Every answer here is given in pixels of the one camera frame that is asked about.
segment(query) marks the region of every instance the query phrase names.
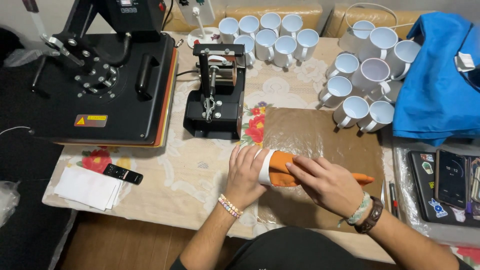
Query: table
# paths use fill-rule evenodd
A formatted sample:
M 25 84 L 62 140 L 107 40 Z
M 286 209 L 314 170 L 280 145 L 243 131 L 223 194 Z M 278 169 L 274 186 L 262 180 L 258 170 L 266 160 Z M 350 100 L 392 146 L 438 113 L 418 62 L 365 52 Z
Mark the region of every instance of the table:
M 170 33 L 175 40 L 186 38 Z M 65 146 L 42 202 L 56 207 L 125 217 L 198 230 L 225 188 L 228 159 L 237 143 L 262 145 L 265 107 L 315 109 L 325 72 L 342 50 L 337 38 L 320 38 L 313 58 L 284 70 L 257 60 L 247 69 L 242 137 L 238 141 L 192 137 L 182 126 L 188 93 L 198 89 L 196 74 L 177 78 L 168 143 L 164 148 Z M 195 69 L 198 58 L 186 44 L 179 48 L 179 70 Z M 102 172 L 108 163 L 144 175 L 141 185 L 125 183 L 119 200 L 105 212 L 58 197 L 53 193 L 65 167 L 82 166 Z M 384 146 L 385 180 L 394 180 L 391 147 Z M 257 207 L 250 206 L 228 235 L 253 238 L 279 227 L 257 221 Z M 394 263 L 369 236 L 321 230 L 353 255 Z

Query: brown leather wristband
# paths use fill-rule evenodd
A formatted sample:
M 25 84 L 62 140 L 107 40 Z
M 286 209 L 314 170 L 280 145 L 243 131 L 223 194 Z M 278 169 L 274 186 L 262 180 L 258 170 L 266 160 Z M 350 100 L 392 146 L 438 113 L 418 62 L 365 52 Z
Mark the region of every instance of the brown leather wristband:
M 373 207 L 368 214 L 368 217 L 363 221 L 360 225 L 355 225 L 355 230 L 358 233 L 367 233 L 371 230 L 376 224 L 380 215 L 382 214 L 382 210 L 384 209 L 384 205 L 377 197 L 370 196 L 370 199 L 373 200 Z

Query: white mug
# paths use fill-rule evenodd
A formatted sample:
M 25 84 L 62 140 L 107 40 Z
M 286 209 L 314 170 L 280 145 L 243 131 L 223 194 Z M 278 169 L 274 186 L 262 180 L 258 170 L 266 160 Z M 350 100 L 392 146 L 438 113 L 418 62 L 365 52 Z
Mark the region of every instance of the white mug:
M 370 32 L 370 35 L 359 50 L 360 61 L 369 58 L 385 60 L 388 51 L 398 42 L 398 36 L 394 30 L 388 27 L 378 27 Z
M 275 41 L 275 58 L 273 63 L 279 67 L 289 68 L 293 64 L 292 54 L 297 48 L 297 42 L 290 36 L 279 37 Z
M 348 97 L 333 113 L 338 128 L 351 127 L 367 116 L 368 103 L 360 97 Z
M 377 89 L 367 95 L 368 99 L 373 102 L 382 100 L 388 103 L 395 104 L 398 93 L 400 93 L 400 89 L 403 86 L 403 82 L 394 80 L 388 80 L 386 82 L 388 83 L 388 86 L 390 86 L 390 92 L 385 93 L 383 87 L 379 86 L 377 87 Z
M 257 17 L 248 15 L 240 19 L 239 22 L 240 35 L 250 35 L 255 40 L 255 35 L 260 29 L 260 22 Z
M 353 95 L 364 96 L 375 90 L 378 85 L 383 87 L 385 93 L 390 92 L 390 86 L 385 81 L 389 74 L 390 68 L 382 59 L 365 60 L 352 75 Z
M 240 35 L 239 22 L 235 18 L 224 18 L 218 24 L 220 36 L 224 44 L 233 44 L 233 41 Z
M 318 33 L 312 29 L 303 29 L 297 35 L 297 48 L 294 57 L 300 62 L 307 61 L 312 58 L 313 52 L 317 47 Z
M 297 34 L 303 26 L 303 20 L 296 14 L 288 14 L 283 17 L 282 27 L 280 28 L 280 36 L 291 36 L 297 39 Z
M 342 76 L 332 77 L 328 80 L 318 96 L 320 106 L 336 107 L 342 103 L 343 99 L 345 99 L 351 91 L 352 83 L 347 78 Z
M 386 101 L 376 101 L 370 105 L 367 117 L 358 121 L 361 132 L 374 132 L 393 121 L 395 109 Z
M 358 53 L 375 26 L 369 21 L 358 21 L 354 23 L 353 28 L 359 30 L 348 28 L 338 41 L 338 45 L 342 50 Z
M 359 68 L 358 58 L 351 53 L 340 53 L 335 58 L 333 64 L 328 67 L 327 78 L 334 76 L 350 77 Z
M 274 31 L 277 38 L 281 24 L 282 18 L 280 18 L 280 15 L 275 12 L 267 13 L 260 18 L 260 29 L 270 29 Z
M 388 52 L 385 62 L 390 66 L 390 78 L 401 80 L 407 76 L 410 64 L 420 52 L 421 46 L 412 40 L 398 42 L 393 50 Z
M 255 41 L 249 35 L 240 35 L 233 41 L 233 44 L 245 45 L 245 57 L 237 57 L 237 63 L 241 66 L 255 64 Z
M 257 55 L 258 60 L 273 60 L 275 56 L 273 51 L 275 41 L 276 34 L 273 30 L 264 29 L 257 33 L 257 37 L 255 37 L 255 54 Z

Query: orange fabric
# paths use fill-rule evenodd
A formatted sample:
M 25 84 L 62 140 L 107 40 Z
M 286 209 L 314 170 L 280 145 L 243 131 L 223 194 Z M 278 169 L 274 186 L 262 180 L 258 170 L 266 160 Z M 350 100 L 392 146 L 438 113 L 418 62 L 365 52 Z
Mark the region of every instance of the orange fabric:
M 308 172 L 308 170 L 294 162 L 293 156 L 293 154 L 288 154 L 282 151 L 275 151 L 273 153 L 268 168 L 268 175 L 270 176 L 270 182 L 272 185 L 284 187 L 300 185 L 300 181 L 290 174 L 285 163 L 293 163 L 306 172 Z M 374 181 L 373 177 L 362 173 L 352 173 L 352 175 L 362 187 Z

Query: woven friendship bracelet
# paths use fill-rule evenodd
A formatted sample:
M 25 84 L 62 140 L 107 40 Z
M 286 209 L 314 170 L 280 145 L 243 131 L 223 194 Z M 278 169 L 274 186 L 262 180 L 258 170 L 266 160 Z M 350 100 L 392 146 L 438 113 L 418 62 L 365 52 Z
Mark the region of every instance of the woven friendship bracelet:
M 337 228 L 340 228 L 340 224 L 342 224 L 343 221 L 347 221 L 347 224 L 350 226 L 355 225 L 355 223 L 360 220 L 363 213 L 365 213 L 365 210 L 367 210 L 367 207 L 369 204 L 370 204 L 370 195 L 364 191 L 363 200 L 360 206 L 358 207 L 357 211 L 355 211 L 355 213 L 353 213 L 353 215 L 348 219 L 340 219 L 338 221 Z
M 238 210 L 238 208 L 235 208 L 233 204 L 231 204 L 223 194 L 220 194 L 220 197 L 218 198 L 218 202 L 227 210 L 232 216 L 236 217 L 237 219 L 240 218 L 240 216 L 243 214 L 243 211 Z

